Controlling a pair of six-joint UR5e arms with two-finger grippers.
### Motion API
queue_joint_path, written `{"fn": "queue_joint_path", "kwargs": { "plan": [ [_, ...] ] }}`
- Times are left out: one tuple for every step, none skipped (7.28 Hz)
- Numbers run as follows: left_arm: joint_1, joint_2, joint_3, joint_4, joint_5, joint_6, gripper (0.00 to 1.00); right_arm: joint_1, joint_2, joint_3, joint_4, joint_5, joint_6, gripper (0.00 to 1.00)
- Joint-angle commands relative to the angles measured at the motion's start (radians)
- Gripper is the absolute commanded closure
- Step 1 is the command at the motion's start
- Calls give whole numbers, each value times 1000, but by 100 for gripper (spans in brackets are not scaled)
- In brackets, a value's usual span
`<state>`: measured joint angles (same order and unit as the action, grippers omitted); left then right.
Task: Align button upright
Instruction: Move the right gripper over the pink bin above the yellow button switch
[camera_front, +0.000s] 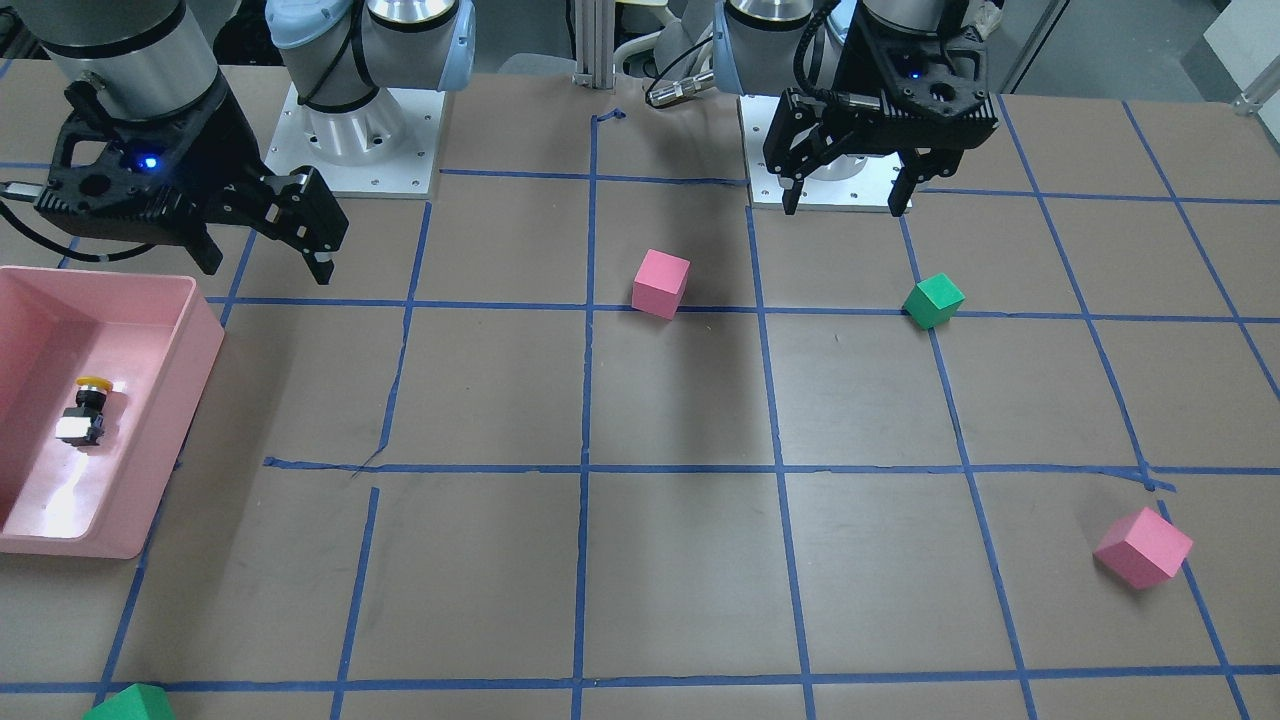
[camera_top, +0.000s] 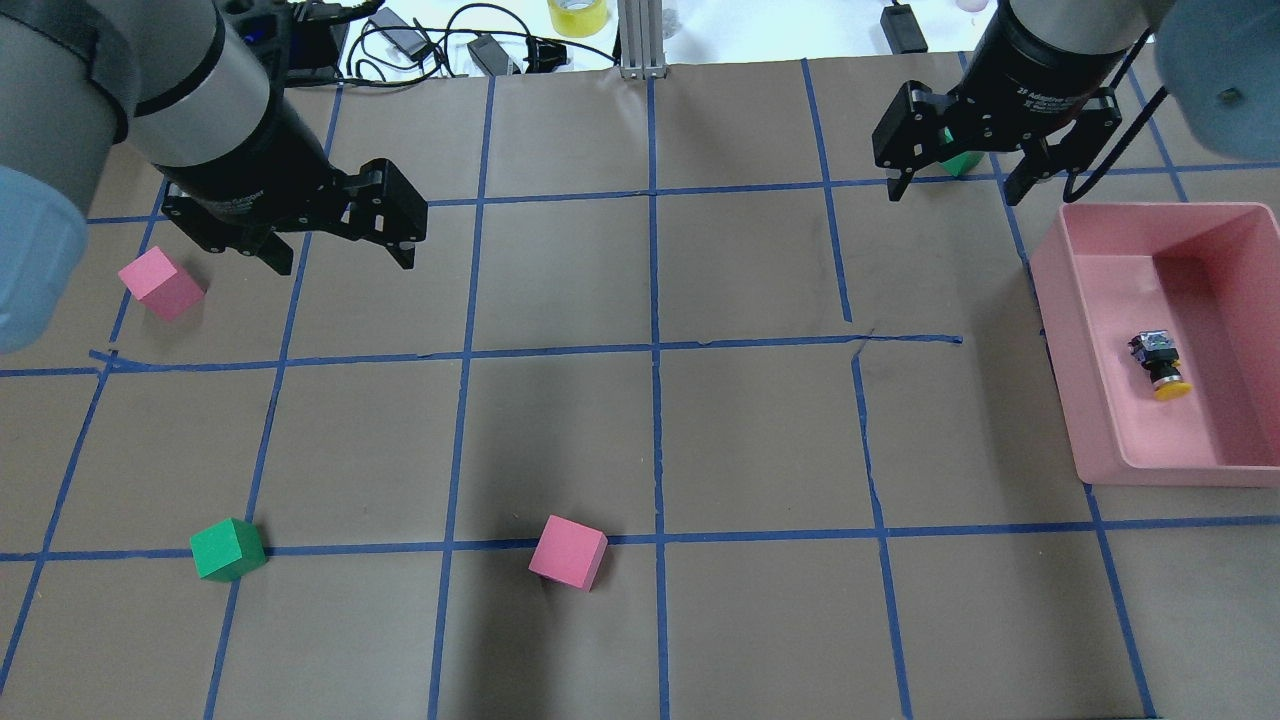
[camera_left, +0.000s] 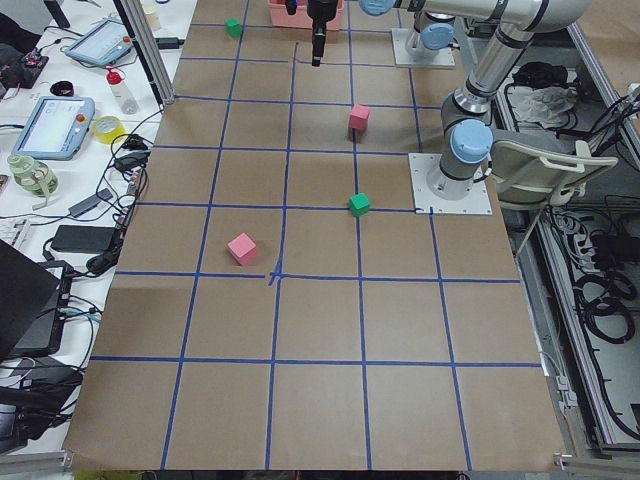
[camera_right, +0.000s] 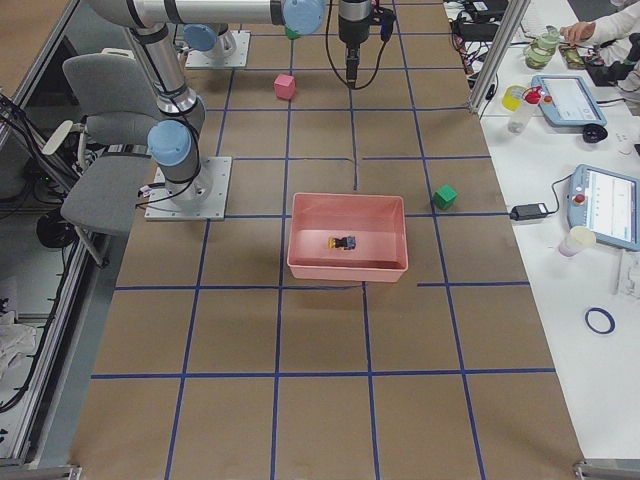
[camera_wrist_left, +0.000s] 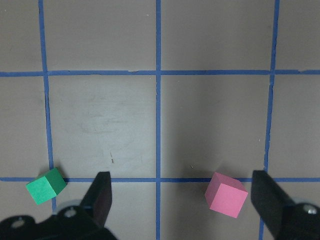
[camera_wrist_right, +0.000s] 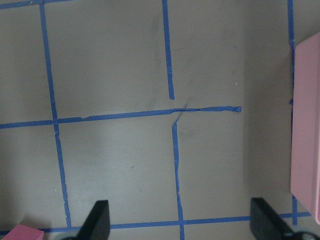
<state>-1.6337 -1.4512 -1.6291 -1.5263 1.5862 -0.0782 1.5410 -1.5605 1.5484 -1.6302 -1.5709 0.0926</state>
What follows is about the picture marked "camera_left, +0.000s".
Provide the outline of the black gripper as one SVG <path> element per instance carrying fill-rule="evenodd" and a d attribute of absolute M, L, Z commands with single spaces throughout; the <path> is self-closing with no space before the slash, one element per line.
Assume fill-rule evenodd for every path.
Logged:
<path fill-rule="evenodd" d="M 336 0 L 308 0 L 307 15 L 312 20 L 312 66 L 319 67 L 324 58 L 328 23 L 336 17 Z"/>

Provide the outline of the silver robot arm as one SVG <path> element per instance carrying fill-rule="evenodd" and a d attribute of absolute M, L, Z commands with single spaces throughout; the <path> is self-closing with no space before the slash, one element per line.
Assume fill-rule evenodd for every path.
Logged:
<path fill-rule="evenodd" d="M 414 23 L 405 42 L 407 53 L 416 58 L 435 54 L 448 47 L 454 39 L 454 17 L 448 14 L 430 13 L 425 1 L 358 1 L 359 8 L 367 15 L 379 17 L 391 9 L 404 8 L 413 14 Z M 309 1 L 307 15 L 312 21 L 312 61 L 319 67 L 324 57 L 328 23 L 337 15 L 337 1 Z"/>
<path fill-rule="evenodd" d="M 361 1 L 370 16 L 406 8 L 419 19 L 422 13 L 444 14 L 499 22 L 480 60 L 464 86 L 443 101 L 444 133 L 439 163 L 426 176 L 429 190 L 447 200 L 468 195 L 474 175 L 495 143 L 485 124 L 491 101 L 536 33 L 561 30 L 577 21 L 589 1 Z"/>

